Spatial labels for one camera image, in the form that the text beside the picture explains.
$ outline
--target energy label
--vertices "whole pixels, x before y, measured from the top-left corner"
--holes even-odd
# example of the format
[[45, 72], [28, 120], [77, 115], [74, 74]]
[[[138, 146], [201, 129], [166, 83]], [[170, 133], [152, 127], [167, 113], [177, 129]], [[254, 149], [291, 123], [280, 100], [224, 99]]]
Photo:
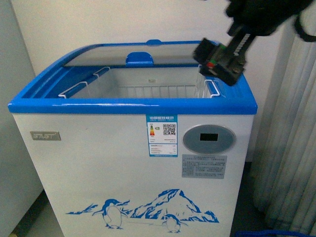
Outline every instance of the energy label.
[[178, 156], [177, 115], [146, 115], [149, 155]]

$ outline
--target penguin decal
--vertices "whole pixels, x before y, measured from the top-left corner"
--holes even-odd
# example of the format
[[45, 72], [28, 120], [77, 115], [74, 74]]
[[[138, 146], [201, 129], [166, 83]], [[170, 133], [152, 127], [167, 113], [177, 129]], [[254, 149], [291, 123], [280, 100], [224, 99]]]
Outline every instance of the penguin decal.
[[106, 223], [106, 227], [109, 229], [121, 230], [122, 216], [127, 217], [127, 214], [120, 210], [118, 206], [122, 206], [127, 202], [120, 202], [116, 199], [108, 199], [105, 201], [101, 210], [92, 214], [102, 214], [103, 220]]
[[188, 226], [186, 223], [179, 221], [179, 219], [175, 215], [166, 214], [164, 218], [166, 220], [162, 224], [167, 225], [167, 229], [169, 230], [169, 233], [180, 233], [181, 225]]

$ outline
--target brand logo plate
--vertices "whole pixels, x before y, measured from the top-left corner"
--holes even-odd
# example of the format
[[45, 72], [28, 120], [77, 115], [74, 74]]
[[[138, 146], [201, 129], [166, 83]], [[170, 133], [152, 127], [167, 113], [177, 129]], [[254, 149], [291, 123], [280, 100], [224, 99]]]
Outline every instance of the brand logo plate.
[[30, 133], [35, 141], [61, 141], [59, 132], [31, 131]]

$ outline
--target chest freezer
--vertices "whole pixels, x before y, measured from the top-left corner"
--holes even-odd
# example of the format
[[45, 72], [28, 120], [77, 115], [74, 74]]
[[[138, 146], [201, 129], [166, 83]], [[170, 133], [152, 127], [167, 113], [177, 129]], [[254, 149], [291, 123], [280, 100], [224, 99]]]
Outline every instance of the chest freezer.
[[65, 237], [228, 237], [257, 105], [198, 41], [98, 44], [8, 105]]

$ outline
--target white freezer body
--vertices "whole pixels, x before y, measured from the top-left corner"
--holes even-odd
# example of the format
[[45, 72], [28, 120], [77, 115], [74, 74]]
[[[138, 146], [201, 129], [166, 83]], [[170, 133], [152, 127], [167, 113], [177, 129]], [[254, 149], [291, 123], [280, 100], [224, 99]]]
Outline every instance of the white freezer body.
[[[169, 232], [184, 237], [229, 237], [253, 117], [178, 115], [178, 157], [160, 158], [149, 156], [146, 115], [14, 114], [65, 237], [164, 237]], [[182, 138], [190, 128], [204, 124], [226, 127], [236, 136], [231, 148], [216, 154], [227, 156], [224, 179], [182, 178], [182, 155], [194, 154]], [[35, 141], [30, 131], [58, 131], [61, 141]], [[109, 229], [107, 215], [92, 215], [108, 199], [129, 201], [124, 208], [135, 209], [166, 198], [162, 195], [166, 193], [168, 198], [173, 196], [169, 210], [193, 203], [202, 214], [214, 213], [218, 223], [177, 224], [171, 218], [122, 214], [112, 218], [121, 229]], [[67, 214], [91, 204], [98, 205], [91, 212]]]

